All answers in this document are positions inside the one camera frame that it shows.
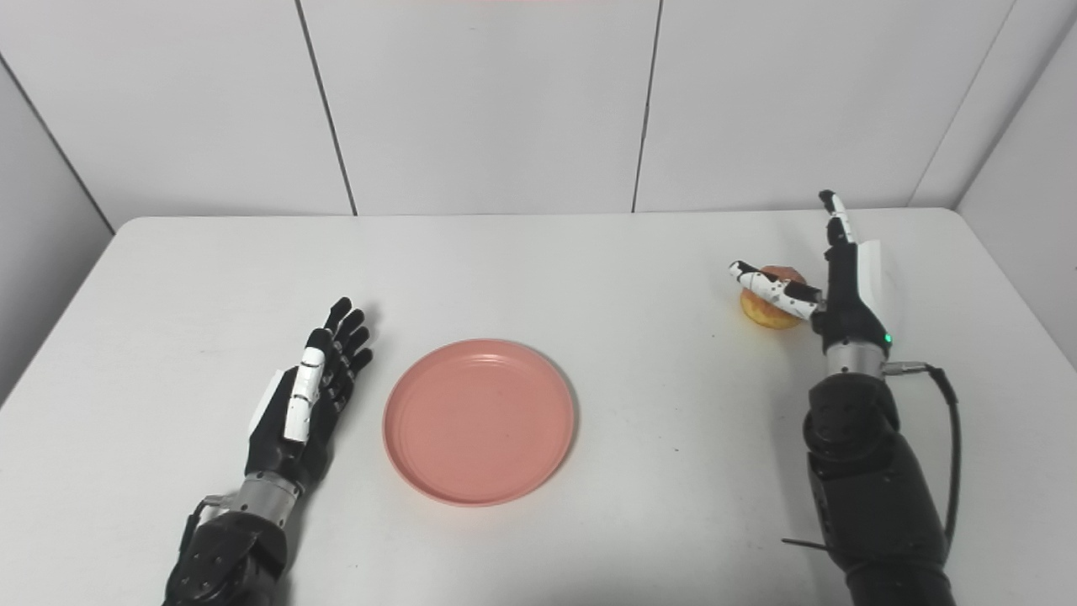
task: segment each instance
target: pink plate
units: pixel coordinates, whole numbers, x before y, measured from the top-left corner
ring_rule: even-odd
[[[572,396],[522,346],[476,339],[426,354],[386,405],[386,451],[420,492],[478,507],[521,497],[557,469],[572,441]]]

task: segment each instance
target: tabletop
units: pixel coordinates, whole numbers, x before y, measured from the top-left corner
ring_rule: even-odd
[[[1077,372],[964,221],[850,213],[890,255],[893,360],[946,368],[965,467],[947,566],[961,604],[1072,598]],[[248,423],[340,295],[375,361],[325,481],[290,522],[278,604],[849,604],[819,540],[800,424],[807,326],[747,321],[735,258],[825,281],[825,212],[152,217],[127,223],[0,408],[0,587],[12,604],[159,604],[184,519],[239,487]],[[577,432],[538,490],[457,508],[406,484],[386,400],[425,353],[523,343],[571,384]],[[946,503],[946,407],[891,379]]]

